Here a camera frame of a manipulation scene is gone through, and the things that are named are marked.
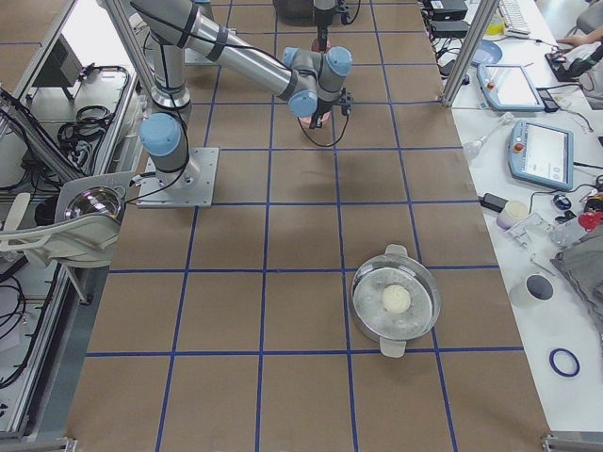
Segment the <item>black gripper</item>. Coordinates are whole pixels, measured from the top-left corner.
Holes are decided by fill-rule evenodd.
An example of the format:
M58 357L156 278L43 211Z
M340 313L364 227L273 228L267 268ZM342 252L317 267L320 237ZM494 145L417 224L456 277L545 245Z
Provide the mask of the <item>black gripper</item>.
M341 89L333 100L318 99L318 107L314 113L314 120L322 121L324 115L332 111L335 107L339 107L341 114L348 117L351 112L352 103L352 93L346 88Z

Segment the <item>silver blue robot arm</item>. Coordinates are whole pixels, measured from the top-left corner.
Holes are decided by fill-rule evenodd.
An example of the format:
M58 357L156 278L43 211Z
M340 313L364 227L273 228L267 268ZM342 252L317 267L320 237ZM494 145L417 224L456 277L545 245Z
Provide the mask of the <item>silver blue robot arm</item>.
M344 116L350 114L352 98L344 84L352 55L344 47L325 53L287 47L277 58L232 34L194 1L101 5L158 112L179 118L188 108L185 51L191 49L287 102L293 115L309 120L310 128L319 128L336 106Z

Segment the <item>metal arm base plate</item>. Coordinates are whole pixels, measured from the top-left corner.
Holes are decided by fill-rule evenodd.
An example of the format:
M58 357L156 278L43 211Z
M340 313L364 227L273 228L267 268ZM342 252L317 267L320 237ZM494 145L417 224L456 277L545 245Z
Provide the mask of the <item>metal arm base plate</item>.
M177 208L212 205L220 150L217 147L193 147L183 175L155 169L148 157L145 171L155 175L140 182L136 205L139 208Z

